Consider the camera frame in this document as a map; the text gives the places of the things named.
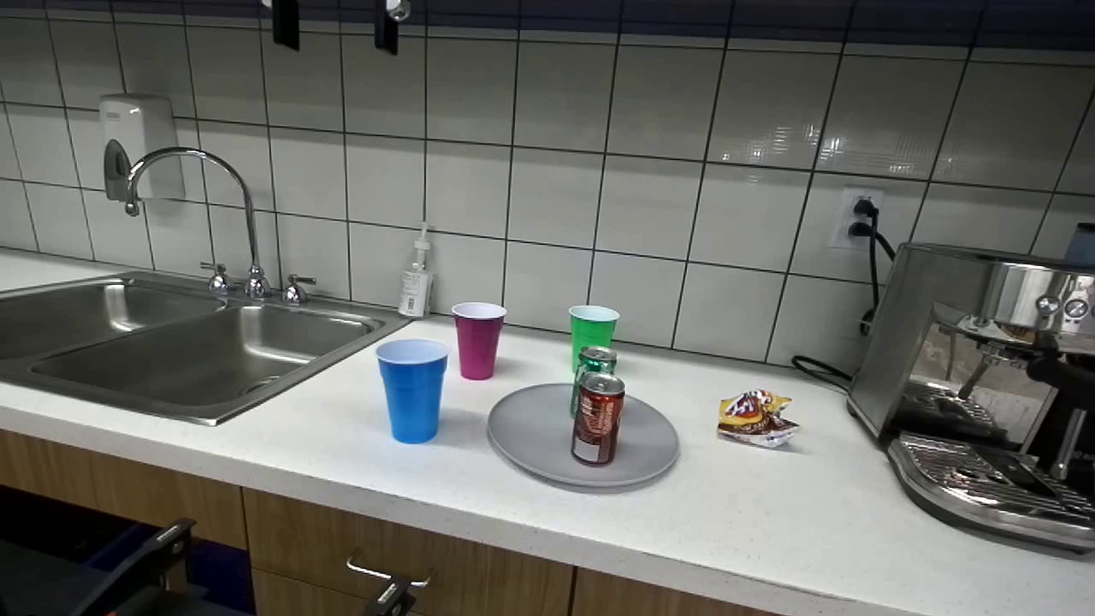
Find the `wooden cabinet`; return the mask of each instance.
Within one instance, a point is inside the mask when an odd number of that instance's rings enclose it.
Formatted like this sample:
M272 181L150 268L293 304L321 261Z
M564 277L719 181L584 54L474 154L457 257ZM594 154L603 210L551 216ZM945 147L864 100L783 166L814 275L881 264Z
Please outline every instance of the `wooden cabinet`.
M431 579L416 592L425 616L564 616L572 601L572 567L564 565L251 490L241 510L264 616L357 616L383 584L344 571L347 554L367 567Z
M655 584L578 571L572 616L760 616L742 607L724 607Z
M0 432L0 484L164 526L194 520L194 537L247 547L240 490Z

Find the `power outlet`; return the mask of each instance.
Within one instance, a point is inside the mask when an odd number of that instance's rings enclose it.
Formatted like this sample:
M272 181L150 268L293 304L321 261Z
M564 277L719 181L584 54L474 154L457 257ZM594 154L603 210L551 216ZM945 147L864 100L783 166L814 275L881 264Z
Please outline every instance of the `power outlet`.
M838 210L832 212L832 225L829 225L829 243L832 251L858 251L862 236L849 236L849 225L858 221L854 216L854 203L870 198L878 212L881 212L881 191L870 191L870 187L845 187L838 198Z

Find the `sink basin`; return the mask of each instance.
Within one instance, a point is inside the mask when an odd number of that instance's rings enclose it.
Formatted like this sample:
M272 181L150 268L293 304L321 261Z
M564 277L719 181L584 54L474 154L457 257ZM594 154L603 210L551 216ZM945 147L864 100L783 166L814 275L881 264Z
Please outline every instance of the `sink basin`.
M0 364L215 312L201 286L99 277L0 296Z
M221 425L403 321L321 304L232 304L157 281L0 296L0 379Z

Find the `red cup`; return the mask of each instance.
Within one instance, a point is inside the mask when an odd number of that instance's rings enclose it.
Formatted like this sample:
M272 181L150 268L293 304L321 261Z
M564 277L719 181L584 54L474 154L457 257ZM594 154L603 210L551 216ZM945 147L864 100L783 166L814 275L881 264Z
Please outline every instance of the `red cup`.
M506 306L492 302L462 302L452 304L452 319L457 342L457 372L464 379L488 379L500 354Z

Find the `food package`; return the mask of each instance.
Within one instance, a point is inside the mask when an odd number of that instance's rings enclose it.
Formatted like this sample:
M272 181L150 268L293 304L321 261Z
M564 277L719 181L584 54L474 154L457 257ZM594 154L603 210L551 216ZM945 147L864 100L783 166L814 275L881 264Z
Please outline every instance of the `food package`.
M744 391L738 397L719 401L719 435L749 442L760 447L787 447L787 432L798 426L783 417L789 397L772 391Z

